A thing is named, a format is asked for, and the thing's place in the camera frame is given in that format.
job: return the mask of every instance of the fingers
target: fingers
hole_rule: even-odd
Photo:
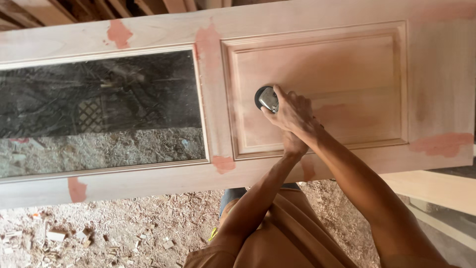
[[[263,111],[263,114],[265,115],[265,117],[268,118],[268,120],[270,120],[271,123],[273,123],[275,120],[276,114],[264,106],[261,106],[261,110]]]
[[[274,93],[276,93],[276,96],[278,96],[278,101],[281,100],[284,97],[284,95],[286,95],[286,93],[284,93],[284,91],[278,85],[274,85],[273,90],[274,90]]]

